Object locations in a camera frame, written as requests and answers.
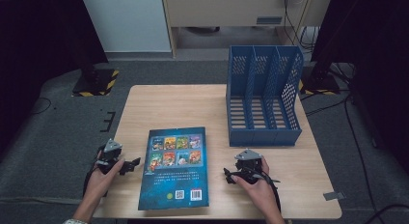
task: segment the light wood tabletop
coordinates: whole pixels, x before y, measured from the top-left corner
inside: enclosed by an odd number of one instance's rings
[[[245,148],[229,146],[226,85],[137,85],[131,88],[115,141],[121,157],[141,157],[134,172],[117,175],[95,217],[177,219],[263,219],[247,194],[227,184],[223,168],[236,171],[234,156]],[[263,154],[276,183],[285,219],[337,219],[338,200],[299,98],[295,110],[302,133],[293,147],[250,148]],[[204,126],[207,147],[209,207],[138,210],[143,164],[150,129]]]

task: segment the hand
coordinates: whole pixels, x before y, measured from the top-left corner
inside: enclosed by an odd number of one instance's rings
[[[264,156],[261,159],[261,163],[262,171],[268,175],[270,168]],[[270,184],[262,179],[254,184],[249,184],[238,176],[232,176],[232,179],[247,192],[253,204],[264,215],[267,223],[285,223],[277,207],[276,198]]]
[[[99,204],[101,197],[108,191],[112,180],[123,167],[124,160],[118,161],[114,167],[107,173],[103,174],[96,166],[88,181],[87,189],[82,199],[81,204],[76,210],[73,219],[91,222],[94,211]]]

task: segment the book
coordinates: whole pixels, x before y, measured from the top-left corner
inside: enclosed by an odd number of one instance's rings
[[[150,130],[138,210],[208,207],[205,128]]]

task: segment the barcode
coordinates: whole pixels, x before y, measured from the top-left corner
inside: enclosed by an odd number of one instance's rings
[[[184,199],[184,190],[177,190],[175,192],[175,199]]]
[[[202,190],[201,189],[190,190],[190,201],[202,201]]]

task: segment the blue plastic file organizer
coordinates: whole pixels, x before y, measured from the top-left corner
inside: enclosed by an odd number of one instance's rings
[[[232,147],[293,146],[304,57],[298,46],[231,46],[226,91]]]

